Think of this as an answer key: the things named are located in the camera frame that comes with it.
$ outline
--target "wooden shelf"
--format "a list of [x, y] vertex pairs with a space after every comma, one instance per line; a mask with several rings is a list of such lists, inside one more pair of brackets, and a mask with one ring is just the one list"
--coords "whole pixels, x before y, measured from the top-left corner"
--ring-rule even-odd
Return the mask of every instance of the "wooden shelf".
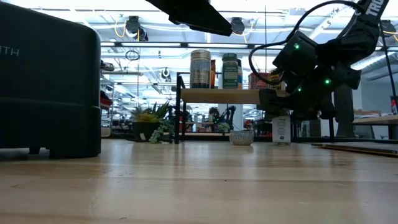
[[186, 103], [260, 104], [259, 90], [181, 89]]
[[222, 133], [200, 133], [200, 132], [195, 132], [195, 133], [185, 133], [186, 136], [223, 136]]
[[382, 116], [375, 118], [358, 118], [353, 121], [353, 124], [398, 124], [398, 115]]

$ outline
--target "wooden table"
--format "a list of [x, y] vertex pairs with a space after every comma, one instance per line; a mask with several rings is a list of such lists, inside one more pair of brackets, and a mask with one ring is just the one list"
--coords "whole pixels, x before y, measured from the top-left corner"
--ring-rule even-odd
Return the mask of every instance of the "wooden table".
[[0, 151], [4, 224], [394, 224], [398, 159], [254, 142], [102, 140], [49, 160]]
[[388, 126], [389, 139], [397, 139], [396, 127], [398, 125], [398, 115], [358, 118], [353, 121], [353, 125]]

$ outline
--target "desk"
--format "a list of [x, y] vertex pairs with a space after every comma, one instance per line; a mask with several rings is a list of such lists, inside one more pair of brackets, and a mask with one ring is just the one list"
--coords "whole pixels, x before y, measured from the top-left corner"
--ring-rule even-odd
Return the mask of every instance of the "desk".
[[398, 125], [398, 115], [358, 118], [353, 121], [353, 125], [388, 126], [388, 138], [396, 139], [395, 128]]

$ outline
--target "robotic arm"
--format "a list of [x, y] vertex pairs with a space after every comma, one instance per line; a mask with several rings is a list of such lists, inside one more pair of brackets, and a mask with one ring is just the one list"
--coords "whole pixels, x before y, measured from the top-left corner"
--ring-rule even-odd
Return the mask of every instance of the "robotic arm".
[[292, 33], [273, 61], [277, 72], [283, 73], [279, 82], [286, 82], [289, 96], [279, 97], [275, 91], [261, 90], [259, 97], [266, 111], [277, 114], [281, 108], [291, 109], [296, 119], [317, 119], [321, 111], [322, 119], [334, 118], [336, 111], [328, 96], [341, 85], [358, 88], [361, 71], [353, 70], [351, 65], [374, 52], [387, 3], [388, 0], [361, 0], [352, 26], [325, 44], [317, 44], [300, 31]]

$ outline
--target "black cable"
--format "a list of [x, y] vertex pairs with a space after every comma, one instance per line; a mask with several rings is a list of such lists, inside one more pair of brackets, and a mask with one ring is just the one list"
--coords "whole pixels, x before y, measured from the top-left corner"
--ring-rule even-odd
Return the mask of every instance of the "black cable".
[[279, 79], [278, 81], [269, 81], [269, 80], [267, 80], [267, 79], [261, 77], [260, 74], [258, 74], [258, 72], [257, 72], [257, 70], [256, 70], [256, 68], [254, 67], [253, 62], [252, 62], [253, 54], [254, 54], [257, 50], [259, 50], [259, 49], [264, 49], [264, 48], [267, 48], [267, 47], [272, 47], [272, 46], [276, 46], [276, 45], [283, 45], [283, 44], [286, 44], [286, 43], [293, 37], [293, 35], [296, 33], [296, 31], [299, 29], [300, 24], [304, 21], [304, 19], [305, 19], [311, 12], [313, 12], [313, 11], [319, 9], [320, 7], [327, 6], [327, 5], [329, 5], [329, 4], [344, 4], [344, 5], [346, 5], [346, 6], [351, 6], [351, 7], [355, 8], [355, 9], [358, 10], [360, 13], [364, 13], [364, 9], [363, 9], [360, 5], [356, 4], [355, 2], [350, 2], [350, 1], [333, 0], [333, 1], [327, 1], [327, 2], [323, 2], [323, 3], [321, 3], [321, 4], [316, 5], [315, 7], [311, 8], [310, 10], [308, 10], [308, 11], [300, 18], [300, 20], [298, 20], [298, 22], [297, 22], [296, 25], [294, 26], [293, 30], [291, 31], [291, 33], [287, 36], [287, 38], [286, 38], [285, 40], [280, 41], [280, 42], [276, 42], [276, 43], [272, 43], [272, 44], [260, 45], [260, 46], [255, 47], [253, 50], [250, 51], [250, 54], [249, 54], [249, 65], [250, 65], [250, 69], [253, 71], [253, 74], [255, 74], [255, 76], [257, 76], [258, 79], [262, 80], [262, 81], [265, 82], [266, 84], [269, 84], [269, 85], [278, 85], [278, 84], [280, 84], [280, 83], [284, 80], [283, 75], [280, 76], [280, 79]]
[[[137, 57], [136, 58], [132, 58], [131, 57], [132, 53], [134, 54], [133, 56], [135, 56], [135, 54], [137, 54]], [[126, 59], [129, 60], [129, 61], [139, 60], [140, 59], [140, 55], [135, 50], [129, 50], [129, 51], [126, 52]]]
[[392, 97], [394, 98], [394, 103], [397, 104], [397, 93], [396, 93], [396, 84], [394, 83], [394, 78], [392, 77], [392, 70], [391, 70], [391, 64], [390, 64], [390, 58], [387, 52], [387, 44], [386, 44], [386, 38], [384, 37], [384, 30], [383, 30], [383, 24], [380, 21], [380, 31], [381, 31], [381, 39], [383, 40], [383, 49], [384, 53], [386, 55], [386, 61], [387, 61], [387, 67], [388, 67], [388, 74], [390, 75], [390, 82], [391, 82], [391, 88], [392, 88]]

